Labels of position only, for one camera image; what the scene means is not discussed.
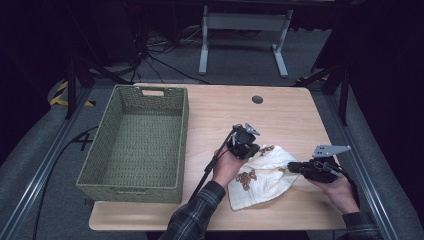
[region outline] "green woven basket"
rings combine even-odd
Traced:
[[[76,186],[94,200],[181,203],[186,88],[116,85]]]

